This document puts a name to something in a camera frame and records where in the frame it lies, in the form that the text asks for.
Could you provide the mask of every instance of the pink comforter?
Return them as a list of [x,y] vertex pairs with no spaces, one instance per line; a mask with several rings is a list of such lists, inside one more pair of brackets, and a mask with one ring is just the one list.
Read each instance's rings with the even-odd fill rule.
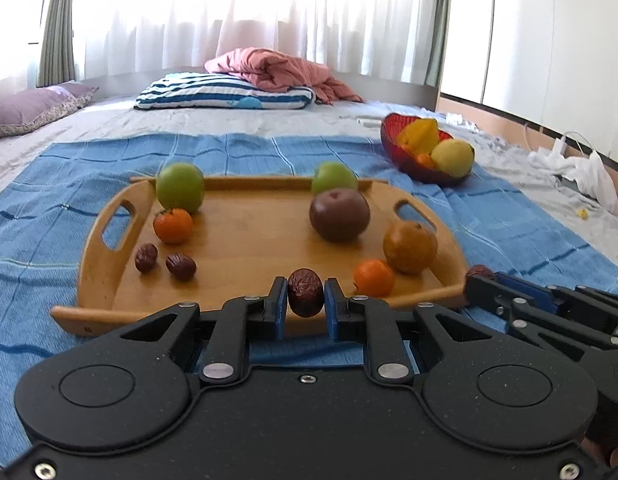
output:
[[337,99],[362,102],[349,86],[331,76],[328,66],[268,48],[237,48],[206,62],[205,69],[241,77],[270,92],[286,92],[290,86],[310,86],[317,99],[327,104]]

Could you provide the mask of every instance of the blue and white pillow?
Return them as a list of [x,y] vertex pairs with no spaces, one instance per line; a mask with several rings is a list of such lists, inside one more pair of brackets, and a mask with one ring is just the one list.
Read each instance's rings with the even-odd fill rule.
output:
[[183,72],[154,81],[136,99],[135,108],[216,107],[251,110],[290,110],[315,101],[307,86],[287,92],[265,92],[244,79],[228,74]]

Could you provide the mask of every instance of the cable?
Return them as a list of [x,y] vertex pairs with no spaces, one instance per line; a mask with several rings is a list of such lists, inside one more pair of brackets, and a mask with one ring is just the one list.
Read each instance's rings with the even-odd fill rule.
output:
[[[580,137],[580,139],[585,141],[585,146],[588,147],[591,151],[593,151],[593,147],[591,146],[591,143],[588,141],[588,139],[582,135],[580,132],[574,132],[574,131],[569,131],[569,132],[565,132],[565,136],[568,136],[569,134],[576,134],[577,136]],[[582,146],[580,146],[580,143],[578,142],[577,139],[572,139],[575,140],[576,144],[578,145],[578,148],[580,149],[580,153],[582,153],[582,155],[585,155],[585,152],[582,151]]]
[[523,130],[522,130],[522,136],[524,137],[524,143],[526,144],[526,148],[532,152],[533,150],[531,149],[531,146],[529,146],[529,138],[527,137],[526,134],[526,127],[529,126],[529,123],[524,123],[523,126]]

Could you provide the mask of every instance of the sheer curtain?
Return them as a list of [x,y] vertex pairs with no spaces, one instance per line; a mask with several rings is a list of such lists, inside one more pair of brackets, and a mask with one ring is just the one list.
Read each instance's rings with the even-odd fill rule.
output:
[[42,0],[0,0],[0,99],[34,86]]
[[422,84],[436,0],[74,0],[77,78],[202,66],[262,46]]

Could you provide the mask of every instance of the white cabinet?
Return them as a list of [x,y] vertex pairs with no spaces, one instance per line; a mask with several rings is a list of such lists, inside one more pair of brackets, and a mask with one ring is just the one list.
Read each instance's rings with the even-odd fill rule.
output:
[[451,0],[440,90],[480,102],[489,57],[493,0]]
[[[493,6],[484,99],[476,98],[482,93],[476,86],[484,82],[480,67],[463,68],[458,61],[453,0],[452,62],[445,63],[442,92],[561,133],[577,131],[618,161],[618,0],[493,0]],[[482,30],[486,7],[476,7],[479,16],[464,12],[462,27]],[[482,59],[474,52],[478,47],[484,41],[471,46],[471,60]]]

